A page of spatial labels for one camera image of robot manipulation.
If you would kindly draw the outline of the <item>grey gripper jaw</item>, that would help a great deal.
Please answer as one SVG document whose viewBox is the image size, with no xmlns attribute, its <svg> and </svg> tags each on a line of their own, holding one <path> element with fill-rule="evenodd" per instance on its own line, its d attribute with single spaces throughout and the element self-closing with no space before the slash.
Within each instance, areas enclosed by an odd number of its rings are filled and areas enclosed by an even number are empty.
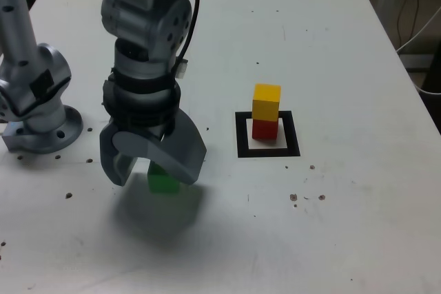
<svg viewBox="0 0 441 294">
<path fill-rule="evenodd" d="M 191 118 L 179 109 L 172 121 L 169 134 L 158 138 L 149 131 L 120 131 L 112 137 L 117 150 L 114 162 L 116 183 L 124 185 L 138 158 L 144 158 L 161 166 L 170 176 L 187 185 L 199 177 L 207 152 L 203 139 Z"/>
</svg>

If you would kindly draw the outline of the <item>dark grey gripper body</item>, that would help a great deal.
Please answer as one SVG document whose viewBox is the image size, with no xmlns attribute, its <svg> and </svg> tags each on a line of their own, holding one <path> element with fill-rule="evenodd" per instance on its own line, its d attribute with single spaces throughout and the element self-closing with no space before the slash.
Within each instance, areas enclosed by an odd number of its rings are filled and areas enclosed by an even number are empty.
<svg viewBox="0 0 441 294">
<path fill-rule="evenodd" d="M 164 137 L 169 136 L 174 131 L 173 120 L 153 127 L 148 127 L 147 125 L 122 123 L 121 121 L 116 120 L 113 120 L 113 123 L 116 126 L 116 132 L 112 134 L 111 141 L 114 140 L 115 136 L 119 132 L 129 132 L 144 138 L 155 137 L 159 141 L 162 141 Z"/>
</svg>

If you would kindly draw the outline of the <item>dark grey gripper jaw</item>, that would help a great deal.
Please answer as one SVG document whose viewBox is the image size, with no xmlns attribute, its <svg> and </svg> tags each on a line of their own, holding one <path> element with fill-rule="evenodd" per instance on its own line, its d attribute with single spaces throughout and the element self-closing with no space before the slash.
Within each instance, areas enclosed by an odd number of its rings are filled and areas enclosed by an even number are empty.
<svg viewBox="0 0 441 294">
<path fill-rule="evenodd" d="M 112 119 L 99 135 L 101 166 L 107 177 L 118 186 L 124 186 L 132 173 L 137 158 L 126 156 L 113 145 L 113 136 L 119 131 Z"/>
</svg>

